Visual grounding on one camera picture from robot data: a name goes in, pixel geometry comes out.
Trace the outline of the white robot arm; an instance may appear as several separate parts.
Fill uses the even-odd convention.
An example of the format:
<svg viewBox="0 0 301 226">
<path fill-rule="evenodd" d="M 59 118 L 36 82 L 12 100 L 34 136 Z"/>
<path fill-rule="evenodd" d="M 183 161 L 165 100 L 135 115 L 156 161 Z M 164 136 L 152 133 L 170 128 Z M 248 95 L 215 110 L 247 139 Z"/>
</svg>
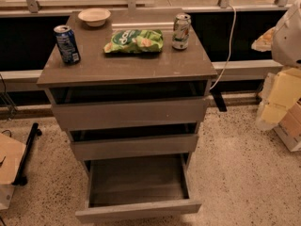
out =
<svg viewBox="0 0 301 226">
<path fill-rule="evenodd" d="M 277 22 L 271 48 L 274 61 L 301 67 L 301 0 L 296 0 Z"/>
</svg>

